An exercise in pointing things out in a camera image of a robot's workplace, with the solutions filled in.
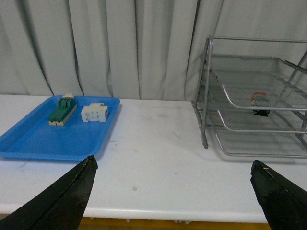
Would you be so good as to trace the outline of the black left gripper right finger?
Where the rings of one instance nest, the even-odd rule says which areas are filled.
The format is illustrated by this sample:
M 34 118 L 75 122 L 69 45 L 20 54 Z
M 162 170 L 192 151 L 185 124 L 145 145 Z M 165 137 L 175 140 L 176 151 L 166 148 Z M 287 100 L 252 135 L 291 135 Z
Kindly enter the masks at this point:
M 307 228 L 307 192 L 267 166 L 254 160 L 251 184 L 272 230 Z

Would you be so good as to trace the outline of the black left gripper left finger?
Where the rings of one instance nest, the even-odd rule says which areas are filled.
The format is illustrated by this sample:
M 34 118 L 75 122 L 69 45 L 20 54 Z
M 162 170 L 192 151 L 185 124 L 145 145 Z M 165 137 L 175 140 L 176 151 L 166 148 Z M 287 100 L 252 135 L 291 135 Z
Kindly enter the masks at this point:
M 0 222 L 2 230 L 78 229 L 98 168 L 88 156 L 52 185 Z

